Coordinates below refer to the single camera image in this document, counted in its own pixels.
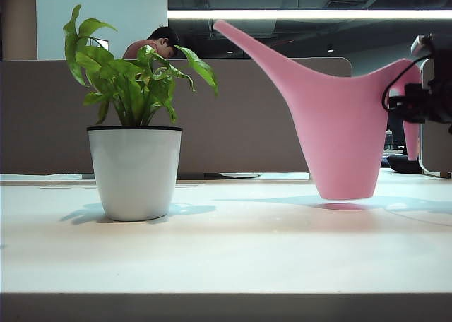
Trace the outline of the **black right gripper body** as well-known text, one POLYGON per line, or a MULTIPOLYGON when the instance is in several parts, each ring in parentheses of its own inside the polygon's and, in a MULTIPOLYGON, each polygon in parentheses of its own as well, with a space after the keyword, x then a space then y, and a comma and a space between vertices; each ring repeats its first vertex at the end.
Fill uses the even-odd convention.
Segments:
POLYGON ((429 119, 451 124, 451 36, 429 34, 427 48, 434 65, 434 77, 428 82, 429 119))

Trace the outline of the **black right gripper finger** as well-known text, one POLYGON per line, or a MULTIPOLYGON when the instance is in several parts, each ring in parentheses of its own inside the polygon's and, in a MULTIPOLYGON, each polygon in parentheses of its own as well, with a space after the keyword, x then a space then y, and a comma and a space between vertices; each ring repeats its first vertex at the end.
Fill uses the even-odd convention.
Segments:
POLYGON ((428 91, 421 83, 408 83, 404 92, 404 95, 389 97, 388 112, 409 123, 424 123, 428 115, 428 91))

